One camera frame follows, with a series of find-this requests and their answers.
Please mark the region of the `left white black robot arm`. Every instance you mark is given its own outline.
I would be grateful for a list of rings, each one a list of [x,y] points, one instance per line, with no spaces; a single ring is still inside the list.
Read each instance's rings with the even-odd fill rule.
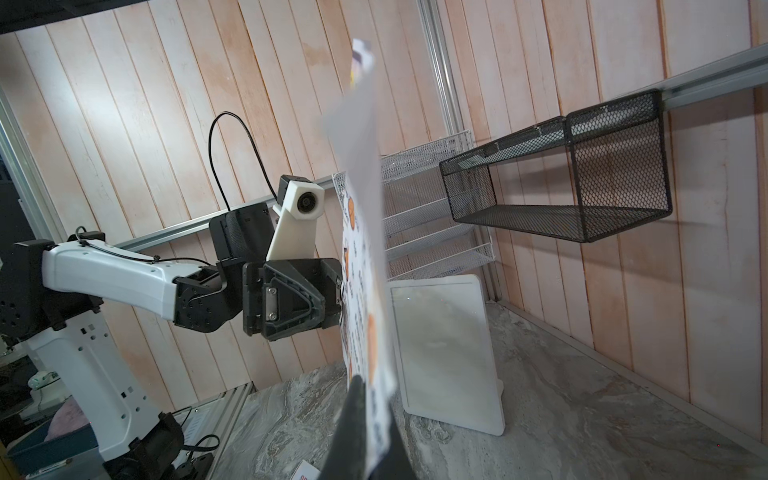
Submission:
[[[139,255],[78,229],[64,243],[14,244],[1,269],[1,332],[25,342],[72,394],[112,479],[179,479],[209,462],[187,445],[125,363],[102,315],[105,301],[212,333],[240,318],[244,332],[274,342],[326,329],[342,313],[343,268],[318,258],[310,232],[280,232],[265,203],[209,221],[215,263]]]

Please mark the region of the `dim sum menu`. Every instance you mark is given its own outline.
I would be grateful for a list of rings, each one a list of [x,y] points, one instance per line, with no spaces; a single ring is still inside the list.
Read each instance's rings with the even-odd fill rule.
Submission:
[[[376,59],[369,42],[354,39],[350,88],[325,119],[343,178],[344,304],[341,328],[349,378],[364,386],[363,470],[368,479],[393,440],[390,402],[397,390],[385,305],[382,162],[379,154]]]

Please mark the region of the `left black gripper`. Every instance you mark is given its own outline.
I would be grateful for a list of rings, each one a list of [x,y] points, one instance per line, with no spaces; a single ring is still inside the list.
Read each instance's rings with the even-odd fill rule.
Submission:
[[[336,258],[249,262],[243,267],[243,330],[277,341],[340,323],[342,266]]]

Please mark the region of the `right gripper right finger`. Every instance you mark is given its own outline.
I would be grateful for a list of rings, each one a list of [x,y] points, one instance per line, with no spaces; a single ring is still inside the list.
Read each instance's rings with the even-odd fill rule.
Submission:
[[[390,426],[390,449],[374,470],[374,480],[416,480],[395,421]]]

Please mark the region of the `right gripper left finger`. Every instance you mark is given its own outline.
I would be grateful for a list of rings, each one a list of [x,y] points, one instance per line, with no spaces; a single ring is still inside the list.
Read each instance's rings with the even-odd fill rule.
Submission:
[[[320,470],[319,480],[361,480],[366,469],[366,392],[362,377],[355,375]]]

